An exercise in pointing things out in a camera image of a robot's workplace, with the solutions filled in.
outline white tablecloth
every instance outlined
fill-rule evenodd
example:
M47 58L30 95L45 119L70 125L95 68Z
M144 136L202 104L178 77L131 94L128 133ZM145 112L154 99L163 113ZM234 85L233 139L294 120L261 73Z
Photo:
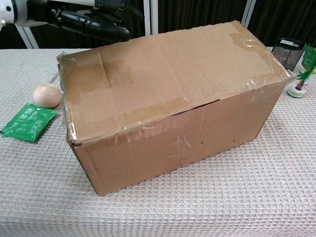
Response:
M38 83L59 85L61 52L0 50L0 127ZM315 79L301 99L282 93L255 141L105 197L66 143L59 106L37 142L0 137L0 235L316 236Z

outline green snack bag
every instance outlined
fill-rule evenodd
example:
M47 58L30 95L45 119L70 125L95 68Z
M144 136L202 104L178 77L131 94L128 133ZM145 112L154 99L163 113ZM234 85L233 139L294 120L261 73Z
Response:
M0 133L5 137L34 142L56 113L55 110L27 103Z

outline wooden ball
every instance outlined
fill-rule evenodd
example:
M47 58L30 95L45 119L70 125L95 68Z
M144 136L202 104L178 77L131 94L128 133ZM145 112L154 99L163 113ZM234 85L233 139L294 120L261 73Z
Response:
M34 102L41 107L54 108L62 99L60 89L51 83L41 83L33 91Z

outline cardboard box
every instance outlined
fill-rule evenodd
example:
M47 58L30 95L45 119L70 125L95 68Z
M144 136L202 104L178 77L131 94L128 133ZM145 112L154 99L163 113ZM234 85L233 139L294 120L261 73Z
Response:
M59 64L67 139L99 195L253 140L293 79L236 21Z

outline dark curtain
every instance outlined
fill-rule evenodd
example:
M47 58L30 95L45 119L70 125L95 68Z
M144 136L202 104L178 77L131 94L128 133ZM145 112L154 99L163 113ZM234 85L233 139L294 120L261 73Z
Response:
M26 48L18 30L12 24L2 27L0 31L0 49Z
M316 47L316 0L257 0L248 29L266 46L293 38Z
M131 0L140 10L144 9L143 0ZM137 21L129 14L121 15L126 26L131 30L132 38L145 35L144 21ZM31 31L40 48L95 48L110 42L83 36L49 25L31 27Z
M158 0L159 33L241 21L247 0Z

